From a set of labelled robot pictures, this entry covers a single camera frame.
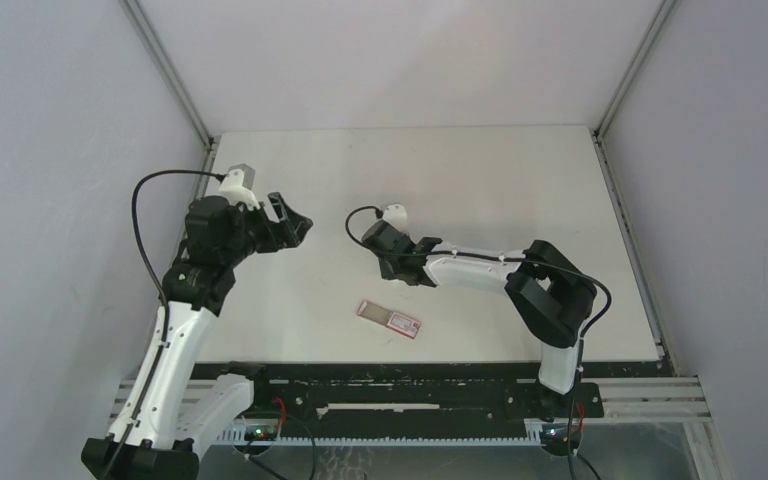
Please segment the red white staple box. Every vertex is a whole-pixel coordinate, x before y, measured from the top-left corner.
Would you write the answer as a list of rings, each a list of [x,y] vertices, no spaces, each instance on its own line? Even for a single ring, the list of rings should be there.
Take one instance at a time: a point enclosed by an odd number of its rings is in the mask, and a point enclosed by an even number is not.
[[[360,303],[356,315],[410,339],[415,339],[421,329],[419,320],[368,300]]]

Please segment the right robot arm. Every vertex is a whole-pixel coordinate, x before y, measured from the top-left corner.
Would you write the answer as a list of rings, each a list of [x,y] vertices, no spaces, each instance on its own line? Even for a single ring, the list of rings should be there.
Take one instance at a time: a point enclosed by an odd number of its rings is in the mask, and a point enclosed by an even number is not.
[[[355,242],[376,256],[386,280],[505,296],[541,342],[539,406],[549,415],[562,416],[576,405],[583,338],[610,308],[612,296],[553,244],[535,240],[524,250],[494,252],[437,237],[414,241],[385,220],[376,221]]]

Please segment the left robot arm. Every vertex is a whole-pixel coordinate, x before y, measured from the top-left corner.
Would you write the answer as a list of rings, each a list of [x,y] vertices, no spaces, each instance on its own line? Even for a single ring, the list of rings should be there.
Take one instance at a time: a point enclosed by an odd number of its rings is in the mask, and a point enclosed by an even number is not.
[[[244,412],[271,407],[271,388],[244,374],[223,374],[207,396],[180,412],[196,359],[225,298],[234,270],[253,254],[296,248],[313,221],[268,196],[277,216],[223,196],[193,201],[173,264],[160,283],[161,306],[124,407],[102,438],[90,438],[81,461],[96,479],[194,479],[218,434]]]

